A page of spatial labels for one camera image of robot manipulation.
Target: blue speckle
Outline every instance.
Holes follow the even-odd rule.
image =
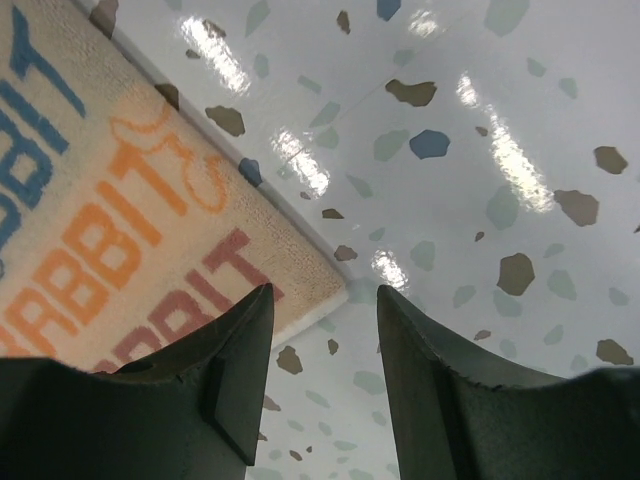
[[[243,158],[238,165],[238,171],[242,176],[251,184],[252,187],[257,187],[262,183],[262,176],[260,175],[260,164],[257,160],[251,160],[250,158]]]
[[[420,160],[431,157],[444,157],[451,141],[442,132],[424,130],[411,140],[409,148]]]
[[[378,0],[378,16],[385,22],[391,20],[402,5],[402,0]]]

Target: speckled tabletop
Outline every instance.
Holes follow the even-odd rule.
[[[637,2],[100,3],[350,279],[349,303],[274,351],[250,478],[398,478],[380,283],[540,370],[640,354]]]

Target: towel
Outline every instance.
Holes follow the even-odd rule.
[[[266,282],[274,345],[346,297],[71,2],[0,2],[0,354],[113,371]]]

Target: terrazzo surface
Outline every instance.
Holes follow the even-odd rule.
[[[248,478],[399,478],[381,283],[542,371],[640,355],[636,2],[99,3],[349,277],[346,305],[274,351]]]

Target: beige towel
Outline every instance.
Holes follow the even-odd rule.
[[[274,343],[341,277],[68,0],[0,2],[0,353],[113,370],[276,287]]]

